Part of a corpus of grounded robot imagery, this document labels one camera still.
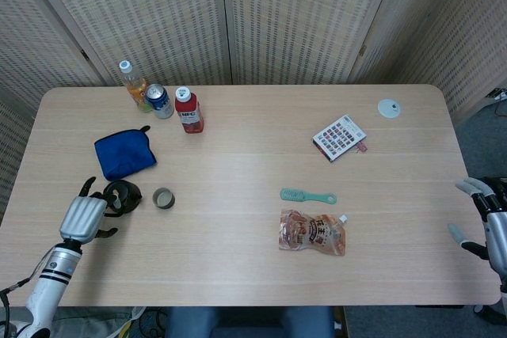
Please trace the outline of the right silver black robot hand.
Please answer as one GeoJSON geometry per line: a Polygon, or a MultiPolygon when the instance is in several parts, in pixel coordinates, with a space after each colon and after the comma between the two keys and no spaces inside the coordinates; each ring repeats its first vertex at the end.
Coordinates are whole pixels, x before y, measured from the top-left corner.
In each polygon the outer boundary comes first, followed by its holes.
{"type": "Polygon", "coordinates": [[[468,177],[455,182],[455,186],[468,194],[478,210],[486,243],[480,245],[468,239],[456,224],[448,224],[452,239],[462,248],[487,260],[492,269],[506,277],[506,178],[468,177]]]}

